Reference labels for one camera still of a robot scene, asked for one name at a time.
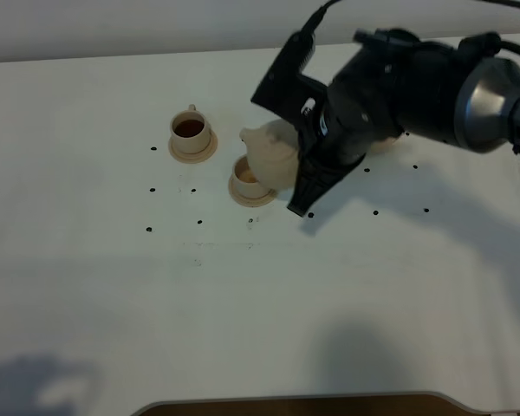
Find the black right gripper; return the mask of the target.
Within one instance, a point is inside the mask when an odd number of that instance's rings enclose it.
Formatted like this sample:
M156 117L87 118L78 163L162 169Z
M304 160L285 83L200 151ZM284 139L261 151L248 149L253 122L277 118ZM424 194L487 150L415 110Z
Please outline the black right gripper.
M357 31L359 52L335 75L302 130L287 209L304 217L358 167L370 147L403 133L466 149L454 126L471 47L422 41L405 29Z

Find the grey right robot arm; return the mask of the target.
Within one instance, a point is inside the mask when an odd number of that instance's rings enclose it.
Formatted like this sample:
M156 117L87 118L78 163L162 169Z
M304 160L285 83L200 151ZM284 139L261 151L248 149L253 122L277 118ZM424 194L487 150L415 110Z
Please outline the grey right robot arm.
M338 72L300 132L289 209L298 216L341 182L373 146L405 133L488 153L520 153L520 45L488 32L459 45L403 29L358 31L358 53Z

